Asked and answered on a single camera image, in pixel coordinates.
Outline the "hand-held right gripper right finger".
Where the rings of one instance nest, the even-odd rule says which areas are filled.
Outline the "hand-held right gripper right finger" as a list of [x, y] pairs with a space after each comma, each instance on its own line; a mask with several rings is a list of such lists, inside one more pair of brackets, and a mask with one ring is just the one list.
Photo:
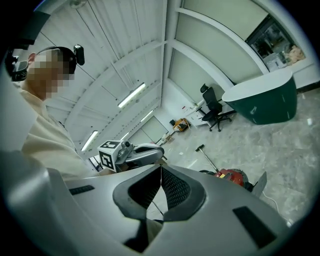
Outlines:
[[151, 256], [273, 255], [290, 229], [271, 206], [231, 181], [170, 165], [203, 186], [206, 198], [188, 220], [165, 222]]

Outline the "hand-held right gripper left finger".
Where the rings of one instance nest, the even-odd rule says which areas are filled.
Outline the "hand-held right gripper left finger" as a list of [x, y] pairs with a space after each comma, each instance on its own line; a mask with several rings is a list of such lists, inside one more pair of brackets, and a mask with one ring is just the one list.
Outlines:
[[113, 195], [122, 182], [136, 183], [149, 174], [159, 174], [159, 165], [147, 165], [118, 174], [63, 181], [60, 173], [48, 170], [49, 233], [51, 256], [161, 256], [163, 238], [151, 242], [144, 222], [123, 214]]

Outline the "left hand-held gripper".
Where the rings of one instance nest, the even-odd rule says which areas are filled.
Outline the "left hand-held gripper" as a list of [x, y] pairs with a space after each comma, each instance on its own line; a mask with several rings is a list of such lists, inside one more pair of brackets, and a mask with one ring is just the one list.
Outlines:
[[97, 150], [101, 165], [113, 172], [118, 172], [117, 166], [123, 165], [129, 154], [131, 164], [149, 165], [161, 159], [165, 152], [161, 146], [154, 143], [134, 146], [128, 140], [107, 140]]

